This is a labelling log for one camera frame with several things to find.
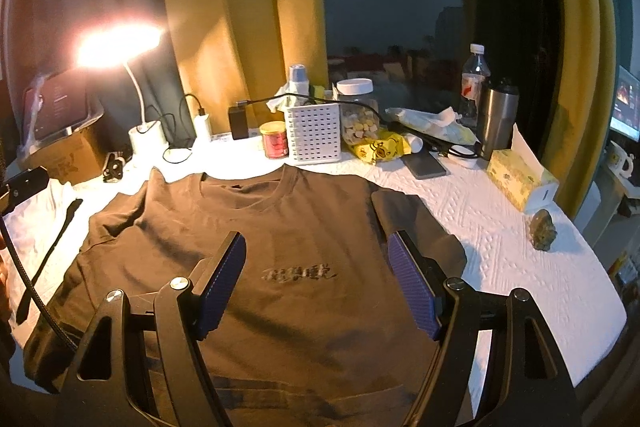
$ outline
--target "yellow snack bag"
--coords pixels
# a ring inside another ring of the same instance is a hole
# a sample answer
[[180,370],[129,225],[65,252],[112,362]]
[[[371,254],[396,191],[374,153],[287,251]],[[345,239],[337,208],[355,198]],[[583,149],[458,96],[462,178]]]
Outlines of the yellow snack bag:
[[411,146],[398,133],[381,130],[378,131],[378,137],[377,140],[367,140],[366,143],[350,145],[349,149],[357,158],[371,165],[411,153]]

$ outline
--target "lamp base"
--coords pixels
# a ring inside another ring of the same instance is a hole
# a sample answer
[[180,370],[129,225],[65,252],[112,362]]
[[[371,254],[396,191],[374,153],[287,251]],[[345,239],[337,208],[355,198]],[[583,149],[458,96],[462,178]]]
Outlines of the lamp base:
[[129,139],[133,154],[138,157],[156,158],[162,156],[169,147],[159,120],[132,127],[129,129]]

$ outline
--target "rock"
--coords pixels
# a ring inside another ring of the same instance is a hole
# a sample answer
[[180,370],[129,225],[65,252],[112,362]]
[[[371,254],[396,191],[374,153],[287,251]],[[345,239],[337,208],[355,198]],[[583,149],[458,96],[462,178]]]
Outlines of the rock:
[[529,240],[536,250],[549,251],[558,237],[553,219],[548,210],[542,208],[536,212],[529,223]]

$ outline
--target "white mug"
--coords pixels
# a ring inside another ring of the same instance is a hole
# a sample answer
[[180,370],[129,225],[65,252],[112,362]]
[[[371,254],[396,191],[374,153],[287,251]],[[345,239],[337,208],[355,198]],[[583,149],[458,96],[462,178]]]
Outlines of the white mug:
[[630,178],[631,173],[634,171],[634,159],[632,154],[627,154],[617,143],[609,143],[607,147],[607,165],[616,176]]

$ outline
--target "brown t-shirt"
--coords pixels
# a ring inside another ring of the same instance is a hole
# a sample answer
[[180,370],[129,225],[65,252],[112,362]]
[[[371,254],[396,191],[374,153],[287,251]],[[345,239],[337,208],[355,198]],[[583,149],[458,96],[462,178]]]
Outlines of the brown t-shirt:
[[[157,291],[237,230],[246,264],[220,327],[200,343],[236,427],[399,425],[435,348],[388,265],[386,238],[401,229],[460,276],[462,245],[417,196],[290,166],[250,180],[194,174],[172,184],[154,170],[137,195],[117,196],[92,218],[49,309],[79,340],[111,289]],[[154,334],[146,340],[157,369]],[[68,353],[43,320],[24,354],[36,382],[60,383]],[[159,409],[171,420],[156,377]]]

